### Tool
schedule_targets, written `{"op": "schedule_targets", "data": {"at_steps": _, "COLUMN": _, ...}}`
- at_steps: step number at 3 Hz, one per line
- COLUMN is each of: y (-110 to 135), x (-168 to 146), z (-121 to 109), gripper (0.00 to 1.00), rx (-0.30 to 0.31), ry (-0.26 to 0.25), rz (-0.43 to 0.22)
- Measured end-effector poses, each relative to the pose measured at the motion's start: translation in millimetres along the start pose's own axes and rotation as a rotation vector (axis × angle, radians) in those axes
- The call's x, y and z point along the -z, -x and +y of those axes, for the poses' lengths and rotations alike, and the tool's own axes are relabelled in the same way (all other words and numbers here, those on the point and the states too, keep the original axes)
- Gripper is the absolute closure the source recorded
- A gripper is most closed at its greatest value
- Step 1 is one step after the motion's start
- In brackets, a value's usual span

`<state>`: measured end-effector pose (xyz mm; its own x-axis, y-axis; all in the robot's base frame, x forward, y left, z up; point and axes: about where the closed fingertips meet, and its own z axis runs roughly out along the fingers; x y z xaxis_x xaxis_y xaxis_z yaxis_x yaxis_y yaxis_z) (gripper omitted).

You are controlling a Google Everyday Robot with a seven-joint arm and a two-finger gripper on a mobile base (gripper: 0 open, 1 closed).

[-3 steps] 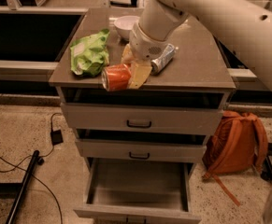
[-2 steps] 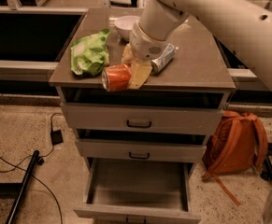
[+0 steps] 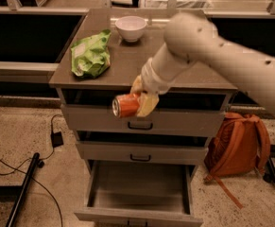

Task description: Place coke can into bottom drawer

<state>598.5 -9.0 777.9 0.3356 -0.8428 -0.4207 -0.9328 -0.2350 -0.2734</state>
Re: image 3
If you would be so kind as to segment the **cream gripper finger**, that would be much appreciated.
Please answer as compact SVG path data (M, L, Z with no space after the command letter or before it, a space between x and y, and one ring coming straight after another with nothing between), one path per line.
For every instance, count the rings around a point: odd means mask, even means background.
M159 96L156 94L141 93L138 102L140 104L137 110L138 117L146 117L153 112L159 102Z
M132 94L141 93L143 91L143 83L141 76L137 76L134 82L132 83L132 86L130 88L130 92Z

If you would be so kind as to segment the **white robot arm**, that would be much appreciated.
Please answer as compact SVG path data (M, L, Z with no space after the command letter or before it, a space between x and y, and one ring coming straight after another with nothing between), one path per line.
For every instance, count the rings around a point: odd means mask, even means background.
M220 37L204 15L174 15L163 33L163 45L142 67L133 93L167 93L177 76L201 61L275 116L275 58Z

